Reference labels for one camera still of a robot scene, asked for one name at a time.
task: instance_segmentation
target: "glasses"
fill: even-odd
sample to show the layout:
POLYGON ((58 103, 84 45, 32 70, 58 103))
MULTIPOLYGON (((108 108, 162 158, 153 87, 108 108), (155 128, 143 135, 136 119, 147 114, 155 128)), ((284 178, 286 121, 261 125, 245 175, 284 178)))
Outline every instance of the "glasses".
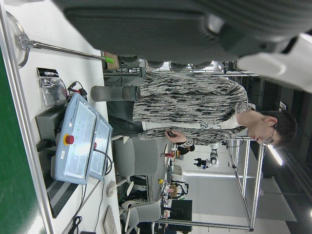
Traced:
POLYGON ((262 142, 262 145, 268 145, 270 143, 272 143, 274 140, 272 139, 273 138, 273 134, 275 132, 275 128, 277 126, 277 123, 273 126, 273 130, 272 130, 272 133, 271 133, 271 136, 266 138, 263 142, 262 142))

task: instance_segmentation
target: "red button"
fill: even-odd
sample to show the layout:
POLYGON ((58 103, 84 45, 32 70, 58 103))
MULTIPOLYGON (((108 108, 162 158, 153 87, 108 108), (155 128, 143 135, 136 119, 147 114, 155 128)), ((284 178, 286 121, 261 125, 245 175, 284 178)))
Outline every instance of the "red button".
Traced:
POLYGON ((75 140, 74 136, 68 135, 68 136, 66 137, 66 139, 65 139, 65 142, 66 142, 66 144, 71 145, 71 144, 74 143, 74 140, 75 140))

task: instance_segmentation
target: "gray striped sweater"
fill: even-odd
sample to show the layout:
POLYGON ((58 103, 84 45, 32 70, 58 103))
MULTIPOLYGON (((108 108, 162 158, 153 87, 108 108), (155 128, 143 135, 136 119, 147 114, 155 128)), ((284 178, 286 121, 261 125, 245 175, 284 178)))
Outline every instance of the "gray striped sweater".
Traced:
MULTIPOLYGON (((232 138, 244 129, 211 129, 232 115, 255 108, 238 83, 207 73, 148 73, 140 86, 133 121, 156 123, 200 123, 201 129, 173 127, 186 137, 188 145, 210 145, 232 138)), ((165 128, 139 134, 143 140, 165 137, 165 128)))

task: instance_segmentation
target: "monitor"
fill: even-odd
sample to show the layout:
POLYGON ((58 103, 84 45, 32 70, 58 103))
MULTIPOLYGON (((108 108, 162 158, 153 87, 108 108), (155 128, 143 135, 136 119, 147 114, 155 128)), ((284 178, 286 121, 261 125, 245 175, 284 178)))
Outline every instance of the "monitor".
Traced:
MULTIPOLYGON (((97 123, 95 127, 95 142, 94 148, 104 153, 108 153, 109 143, 112 137, 113 128, 104 119, 104 117, 98 113, 97 123)), ((105 176, 107 158, 104 154, 93 151, 90 166, 90 176, 102 180, 105 176)))
POLYGON ((53 178, 75 184, 87 183, 97 117, 97 111, 81 95, 72 96, 57 138, 55 165, 51 166, 53 178))
MULTIPOLYGON (((192 220, 192 200, 172 200, 170 208, 170 219, 192 220)), ((169 230, 192 231, 191 226, 169 224, 169 230)))

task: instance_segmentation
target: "plastic bag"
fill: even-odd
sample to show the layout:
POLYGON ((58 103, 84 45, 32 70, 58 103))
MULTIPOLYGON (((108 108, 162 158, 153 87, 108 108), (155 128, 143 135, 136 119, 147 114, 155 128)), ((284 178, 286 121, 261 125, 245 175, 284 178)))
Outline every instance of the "plastic bag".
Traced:
POLYGON ((57 105, 67 99, 66 89, 54 69, 37 68, 43 108, 57 105))

